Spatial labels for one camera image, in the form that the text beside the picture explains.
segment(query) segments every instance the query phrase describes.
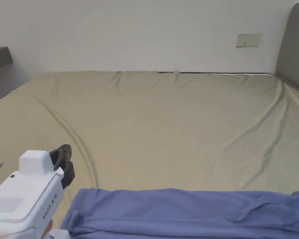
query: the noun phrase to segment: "bed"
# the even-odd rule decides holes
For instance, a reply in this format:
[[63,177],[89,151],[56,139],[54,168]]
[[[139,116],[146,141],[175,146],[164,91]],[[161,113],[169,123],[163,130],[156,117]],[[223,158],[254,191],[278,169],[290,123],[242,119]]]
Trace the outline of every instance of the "bed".
[[299,191],[295,43],[299,3],[276,76],[40,75],[0,100],[0,184],[26,150],[70,144],[76,177],[54,215],[55,228],[80,188]]

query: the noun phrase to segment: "upholstered headboard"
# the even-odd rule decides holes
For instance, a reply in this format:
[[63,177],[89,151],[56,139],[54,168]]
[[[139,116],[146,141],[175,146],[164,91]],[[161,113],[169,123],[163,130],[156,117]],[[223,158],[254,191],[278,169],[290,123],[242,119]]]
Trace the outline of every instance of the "upholstered headboard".
[[299,3],[290,12],[280,47],[276,76],[299,90]]

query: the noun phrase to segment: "wall outlet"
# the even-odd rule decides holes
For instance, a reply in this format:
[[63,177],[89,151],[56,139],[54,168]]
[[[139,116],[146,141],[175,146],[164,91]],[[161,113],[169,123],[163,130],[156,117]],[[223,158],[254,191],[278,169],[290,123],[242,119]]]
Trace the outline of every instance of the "wall outlet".
[[259,45],[261,33],[237,35],[236,47],[254,47]]

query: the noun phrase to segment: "blue cloth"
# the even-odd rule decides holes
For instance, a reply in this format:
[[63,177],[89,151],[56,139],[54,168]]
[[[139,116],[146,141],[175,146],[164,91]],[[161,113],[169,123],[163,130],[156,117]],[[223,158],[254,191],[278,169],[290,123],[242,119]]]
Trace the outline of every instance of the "blue cloth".
[[299,192],[81,189],[71,238],[299,238]]

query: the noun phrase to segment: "white plastic housing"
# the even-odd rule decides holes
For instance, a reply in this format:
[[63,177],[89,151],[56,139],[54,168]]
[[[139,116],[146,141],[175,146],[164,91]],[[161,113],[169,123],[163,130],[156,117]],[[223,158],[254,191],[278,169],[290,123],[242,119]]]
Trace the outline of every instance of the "white plastic housing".
[[0,238],[41,239],[64,195],[63,176],[47,151],[26,151],[0,185]]

